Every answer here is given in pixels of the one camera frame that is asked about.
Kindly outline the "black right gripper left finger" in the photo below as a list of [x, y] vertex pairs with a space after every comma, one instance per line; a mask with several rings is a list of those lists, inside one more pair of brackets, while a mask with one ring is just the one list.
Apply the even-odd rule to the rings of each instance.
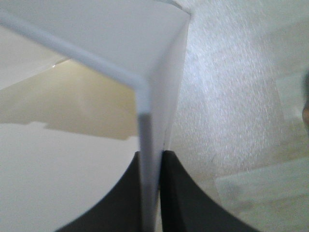
[[116, 185], [95, 206], [59, 232], [140, 232], [140, 173], [136, 152]]

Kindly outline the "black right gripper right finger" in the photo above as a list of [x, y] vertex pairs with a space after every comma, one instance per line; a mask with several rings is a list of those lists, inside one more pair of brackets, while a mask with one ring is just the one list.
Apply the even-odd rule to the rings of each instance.
[[165, 232], [255, 231], [205, 194], [173, 151], [162, 155], [160, 204]]

